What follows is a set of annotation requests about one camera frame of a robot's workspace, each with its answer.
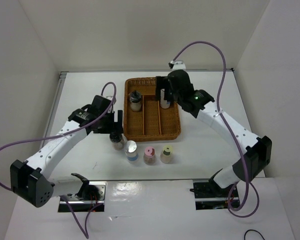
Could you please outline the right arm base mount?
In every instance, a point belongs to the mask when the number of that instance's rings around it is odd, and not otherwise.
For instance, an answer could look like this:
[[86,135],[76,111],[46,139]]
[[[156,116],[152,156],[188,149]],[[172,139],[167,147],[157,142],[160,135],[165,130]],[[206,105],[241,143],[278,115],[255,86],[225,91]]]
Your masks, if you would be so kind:
[[189,191],[194,195],[196,210],[219,210],[227,209],[229,203],[234,208],[239,207],[240,198],[236,188],[233,190],[228,201],[230,189],[231,185],[226,188],[217,188],[211,186],[207,179],[195,179]]

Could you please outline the black-capped brown spice bottle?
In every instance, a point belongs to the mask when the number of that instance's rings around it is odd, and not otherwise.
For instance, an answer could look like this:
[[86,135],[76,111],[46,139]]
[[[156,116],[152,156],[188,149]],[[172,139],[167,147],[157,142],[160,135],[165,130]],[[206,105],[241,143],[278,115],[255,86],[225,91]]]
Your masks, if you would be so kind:
[[124,148],[124,139],[123,139],[123,135],[117,131],[113,131],[110,133],[109,135],[109,139],[112,143],[112,147],[117,150],[120,151]]

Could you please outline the silver-capped blue-label bottle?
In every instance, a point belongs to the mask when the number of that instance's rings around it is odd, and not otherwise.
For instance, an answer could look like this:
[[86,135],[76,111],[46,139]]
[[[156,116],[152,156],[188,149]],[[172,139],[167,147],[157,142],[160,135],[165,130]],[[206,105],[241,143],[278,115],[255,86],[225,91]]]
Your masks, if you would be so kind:
[[138,146],[137,146],[137,143],[135,141],[128,140],[124,144],[123,149],[124,149],[126,158],[130,163],[135,163],[138,160],[138,158],[139,158]]

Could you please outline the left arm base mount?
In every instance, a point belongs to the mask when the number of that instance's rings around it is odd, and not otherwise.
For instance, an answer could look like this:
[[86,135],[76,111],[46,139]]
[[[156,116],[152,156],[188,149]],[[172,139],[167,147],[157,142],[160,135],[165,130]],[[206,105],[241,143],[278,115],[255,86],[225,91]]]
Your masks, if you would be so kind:
[[91,181],[81,196],[68,193],[65,199],[75,213],[104,212],[106,187],[106,181]]

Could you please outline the brown wicker divided tray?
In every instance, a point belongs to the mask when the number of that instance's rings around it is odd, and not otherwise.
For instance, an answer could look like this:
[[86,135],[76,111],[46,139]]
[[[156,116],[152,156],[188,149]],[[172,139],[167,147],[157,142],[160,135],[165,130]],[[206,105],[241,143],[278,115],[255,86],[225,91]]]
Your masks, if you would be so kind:
[[[179,106],[162,108],[156,100],[156,78],[137,77],[125,81],[123,134],[135,142],[170,141],[181,133]],[[141,93],[141,109],[132,111],[130,93]]]

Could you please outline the pink-capped spice bottle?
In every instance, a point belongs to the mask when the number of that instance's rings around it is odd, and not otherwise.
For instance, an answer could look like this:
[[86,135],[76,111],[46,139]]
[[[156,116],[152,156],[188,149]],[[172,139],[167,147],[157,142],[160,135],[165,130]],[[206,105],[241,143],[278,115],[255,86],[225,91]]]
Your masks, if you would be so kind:
[[156,162],[156,153],[154,147],[147,146],[144,149],[143,161],[147,165],[153,165]]

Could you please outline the aluminium table edge rail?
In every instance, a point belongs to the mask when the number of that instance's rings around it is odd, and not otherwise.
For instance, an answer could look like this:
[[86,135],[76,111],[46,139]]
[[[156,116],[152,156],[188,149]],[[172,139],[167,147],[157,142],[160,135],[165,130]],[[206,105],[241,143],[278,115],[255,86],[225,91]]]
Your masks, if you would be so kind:
[[53,97],[45,130],[43,132],[43,136],[42,136],[43,138],[56,135],[60,131],[60,129],[65,125],[65,122],[67,121],[65,116],[61,116],[61,117],[58,116],[58,107],[59,107],[67,74],[68,71],[62,71],[59,74],[58,84]]

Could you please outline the silver-capped white spice bottle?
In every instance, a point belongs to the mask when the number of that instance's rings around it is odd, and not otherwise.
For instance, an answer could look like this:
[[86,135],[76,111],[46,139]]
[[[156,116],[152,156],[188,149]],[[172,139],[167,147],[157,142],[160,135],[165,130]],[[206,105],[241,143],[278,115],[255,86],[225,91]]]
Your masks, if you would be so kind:
[[165,90],[160,90],[160,101],[159,101],[160,107],[162,109],[168,109],[170,107],[170,102],[168,100],[165,100]]

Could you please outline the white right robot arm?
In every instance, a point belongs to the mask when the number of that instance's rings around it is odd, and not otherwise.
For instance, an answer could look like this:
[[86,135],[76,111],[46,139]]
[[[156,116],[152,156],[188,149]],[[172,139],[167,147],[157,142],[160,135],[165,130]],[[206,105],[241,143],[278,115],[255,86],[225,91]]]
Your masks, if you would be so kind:
[[259,137],[239,124],[222,109],[203,89],[195,89],[185,70],[178,69],[167,76],[155,78],[155,97],[177,103],[182,110],[207,124],[239,155],[233,165],[215,173],[209,180],[209,191],[221,196],[227,187],[239,181],[251,182],[271,160],[272,141]]

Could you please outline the black-capped white spice bottle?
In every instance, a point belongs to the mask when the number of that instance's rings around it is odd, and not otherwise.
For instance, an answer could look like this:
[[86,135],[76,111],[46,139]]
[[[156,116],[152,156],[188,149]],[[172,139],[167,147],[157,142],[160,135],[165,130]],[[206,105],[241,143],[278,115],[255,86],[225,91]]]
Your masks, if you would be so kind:
[[133,112],[139,112],[142,108],[142,94],[137,90],[129,94],[130,108]]

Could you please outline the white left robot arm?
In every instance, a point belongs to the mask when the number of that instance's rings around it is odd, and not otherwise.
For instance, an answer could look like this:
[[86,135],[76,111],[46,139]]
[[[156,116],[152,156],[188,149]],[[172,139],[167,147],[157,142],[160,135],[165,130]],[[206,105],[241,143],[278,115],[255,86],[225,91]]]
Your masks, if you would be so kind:
[[10,166],[11,190],[36,208],[50,198],[73,194],[84,200],[90,193],[90,181],[79,173],[64,179],[52,179],[53,170],[80,141],[90,133],[123,133],[123,111],[114,111],[115,101],[96,95],[91,104],[73,111],[64,126],[43,148]]

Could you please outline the yellow-capped spice bottle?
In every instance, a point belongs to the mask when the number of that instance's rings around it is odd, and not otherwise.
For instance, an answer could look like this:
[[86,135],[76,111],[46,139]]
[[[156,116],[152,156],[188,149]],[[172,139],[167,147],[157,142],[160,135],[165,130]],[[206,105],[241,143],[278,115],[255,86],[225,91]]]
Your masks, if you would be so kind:
[[165,145],[160,154],[160,161],[164,164],[169,164],[173,160],[173,147]]

